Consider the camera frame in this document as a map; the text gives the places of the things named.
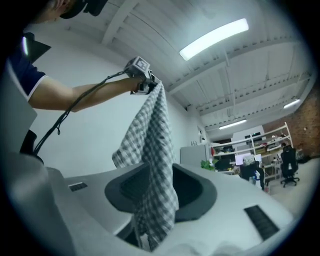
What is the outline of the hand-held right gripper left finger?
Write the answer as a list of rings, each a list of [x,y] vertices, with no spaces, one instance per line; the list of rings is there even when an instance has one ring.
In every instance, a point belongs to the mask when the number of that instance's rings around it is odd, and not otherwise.
[[[71,235],[77,256],[148,256],[124,241],[132,214],[119,211],[106,198],[105,187],[132,167],[96,174],[63,177],[47,168],[55,203]]]

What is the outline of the person's left hand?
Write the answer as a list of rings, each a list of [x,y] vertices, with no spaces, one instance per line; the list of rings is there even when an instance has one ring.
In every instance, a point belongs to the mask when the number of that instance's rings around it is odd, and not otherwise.
[[[141,77],[131,77],[129,78],[129,91],[136,93],[140,90],[141,85],[145,80]]]

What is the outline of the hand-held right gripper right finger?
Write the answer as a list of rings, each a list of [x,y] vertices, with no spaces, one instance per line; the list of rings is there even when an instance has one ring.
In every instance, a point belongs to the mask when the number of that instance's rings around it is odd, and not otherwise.
[[[236,175],[174,164],[173,180],[180,203],[174,256],[267,256],[293,228],[284,206]]]

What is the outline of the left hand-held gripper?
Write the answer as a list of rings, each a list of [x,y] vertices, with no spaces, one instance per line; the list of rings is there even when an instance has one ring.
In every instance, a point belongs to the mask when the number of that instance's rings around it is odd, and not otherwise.
[[[142,57],[137,56],[131,59],[123,69],[123,72],[130,78],[139,77],[142,82],[137,86],[137,89],[131,91],[131,94],[148,95],[161,82],[153,72],[149,69],[150,64]]]

